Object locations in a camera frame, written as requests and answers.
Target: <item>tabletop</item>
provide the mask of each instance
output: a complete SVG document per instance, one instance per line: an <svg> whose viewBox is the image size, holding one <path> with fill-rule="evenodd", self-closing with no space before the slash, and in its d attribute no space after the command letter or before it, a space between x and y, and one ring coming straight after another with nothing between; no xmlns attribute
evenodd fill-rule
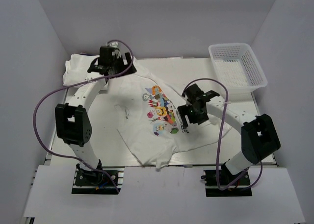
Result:
<svg viewBox="0 0 314 224"><path fill-rule="evenodd" d="M149 69L153 74L168 82L176 89L183 90L186 84L197 78L216 79L213 66L208 58L165 58L165 59L143 59L138 63ZM118 91L121 78L109 81L108 89L101 91L95 98L88 112L93 127L91 144L96 156L98 156L105 167L140 166L140 163L132 155L117 131L115 120L116 110L114 108L113 95ZM200 81L199 87L206 91L220 91L217 84L211 81ZM76 89L69 89L66 99L69 99ZM232 96L230 101L235 107L248 113L258 115L258 109L251 94ZM51 148L56 153L73 155L72 149L53 135ZM224 163L241 149L241 137L235 130L231 129L222 139L220 162ZM172 156L169 165L213 165L216 163L217 143L187 152L176 153ZM76 164L71 159L52 156L51 164ZM263 160L265 164L273 164L272 155Z"/></svg>

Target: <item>gray wall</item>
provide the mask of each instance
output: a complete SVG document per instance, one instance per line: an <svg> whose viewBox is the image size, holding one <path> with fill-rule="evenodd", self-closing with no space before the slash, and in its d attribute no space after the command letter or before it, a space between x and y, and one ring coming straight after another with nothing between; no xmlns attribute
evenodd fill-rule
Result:
<svg viewBox="0 0 314 224"><path fill-rule="evenodd" d="M32 113L41 96L62 85L67 58L38 0L0 0L1 223L20 223L33 174L45 158L32 129ZM39 112L45 143L62 95L52 96Z"/></svg>
<svg viewBox="0 0 314 224"><path fill-rule="evenodd" d="M39 0L68 53L112 38L141 57L207 57L217 43L251 44L275 0Z"/></svg>
<svg viewBox="0 0 314 224"><path fill-rule="evenodd" d="M252 48L268 79L256 91L262 113L272 116L307 223L314 224L314 0L276 0Z"/></svg>

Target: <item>purple cable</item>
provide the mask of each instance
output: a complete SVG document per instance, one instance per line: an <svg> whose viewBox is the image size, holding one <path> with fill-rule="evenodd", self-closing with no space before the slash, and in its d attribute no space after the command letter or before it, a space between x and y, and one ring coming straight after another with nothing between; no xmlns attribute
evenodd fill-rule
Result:
<svg viewBox="0 0 314 224"><path fill-rule="evenodd" d="M59 91L62 91L62 90L68 89L68 88L72 88L72 87L76 87L76 86L79 86L79 85L84 85L84 84L87 84L87 83L89 83L89 82L95 82L95 81L97 81L97 80L99 80L99 79L103 79L103 78L110 79L110 78L114 78L114 77L119 77L119 76L123 75L124 73L126 73L126 72L131 68L131 66L132 66L132 64L133 64L133 61L134 61L134 54L133 54L131 48L130 48L126 43L122 42L121 40L110 40L110 41L108 42L108 44L109 44L109 43L112 43L112 42L120 42L120 43L124 44L124 45L129 49L129 51L130 51L130 53L131 53L131 56L132 56L132 61L131 61L130 65L129 65L124 71L122 71L122 72L120 72L120 73L118 73L118 74L115 74L115 75L107 75L107 76L101 76L101 77L98 77L98 78L95 78L95 79L91 79L91 80L89 80L89 81L83 81L83 82L81 82L81 83L72 84L72 85L70 85L70 86L64 86L64 87L62 87L62 88L53 90L52 92L46 94L43 98L40 99L40 101L37 103L37 105L36 105L36 107L35 107L34 114L33 114L33 127L34 127L34 132L35 132L36 138L37 138L39 144L42 146L42 148L43 148L45 151L47 151L48 153L50 153L50 154L52 154L52 155L59 156L59 157L62 157L62 158L76 159L76 160L78 160L79 162L83 163L83 164L84 164L86 167L88 167L89 169L91 169L91 170L93 170L93 171L96 171L96 172L103 173L104 175L106 175L106 176L110 179L110 181L111 181L112 184L114 185L114 188L116 189L117 193L119 193L119 189L118 189L117 185L115 184L115 182L112 180L111 176L110 176L106 171L99 170L99 169L94 169L92 166L90 166L89 164L85 163L81 158L74 157L74 156L69 156L69 155L58 154L58 153L55 153L55 152L49 150L49 149L45 146L44 142L41 140L41 138L40 138L40 136L39 136L39 133L38 133L38 130L37 130L37 125L36 125L36 116L37 116L38 108L39 108L39 106L41 105L41 103L43 103L43 101L44 101L47 97L49 97L49 96L51 96L52 94L57 93L57 92L59 92Z"/></svg>
<svg viewBox="0 0 314 224"><path fill-rule="evenodd" d="M226 92L226 99L225 99L225 102L228 102L228 99L229 99L229 93L228 93L228 90L227 88L225 87L225 85L223 85L221 82L215 80L215 79L212 79L212 78L198 78L196 80L193 80L192 82L189 82L186 87L184 88L183 90L183 94L184 92L186 91L186 89L188 88L188 86L190 86L192 83L196 82L196 81L199 81L199 80L210 80L210 81L213 81L215 83L218 83L221 87L223 87L223 89L225 90ZM224 128L224 122L225 122L225 117L226 117L226 110L227 110L227 103L224 104L224 108L223 108L223 111L222 111L222 117L221 117L221 125L220 125L220 130L219 130L219 137L218 137L218 146L217 146L217 156L216 156L216 182L217 182L217 186L218 186L218 189L221 190L221 191L224 191L226 189L228 189L230 186L232 186L236 181L238 181L241 177L244 176L244 174L247 172L247 169L243 170L240 175L238 177L236 177L232 182L230 182L228 185L226 185L225 187L221 187L220 186L220 180L219 180L219 156L220 156L220 148L221 148L221 140L222 140L222 132L223 132L223 128ZM262 162L261 162L261 172L260 172L260 175L259 177L256 179L256 181L248 186L248 187L245 187L243 188L242 190L246 190L246 189L249 189L251 188L252 186L254 186L260 179L262 175Z"/></svg>

